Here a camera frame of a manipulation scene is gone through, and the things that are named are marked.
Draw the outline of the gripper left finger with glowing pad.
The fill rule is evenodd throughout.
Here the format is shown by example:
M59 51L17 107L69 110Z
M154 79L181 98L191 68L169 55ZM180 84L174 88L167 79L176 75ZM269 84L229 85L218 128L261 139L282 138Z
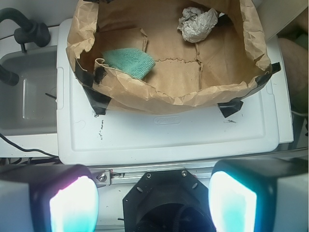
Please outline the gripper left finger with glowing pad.
M0 168L2 232L92 232L98 189L84 165Z

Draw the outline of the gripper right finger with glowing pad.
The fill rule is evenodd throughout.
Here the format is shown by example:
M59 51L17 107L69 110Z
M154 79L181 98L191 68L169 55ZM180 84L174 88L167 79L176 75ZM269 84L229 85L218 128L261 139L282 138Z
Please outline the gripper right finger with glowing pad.
M222 159L212 170L209 208L219 232L307 232L309 162Z

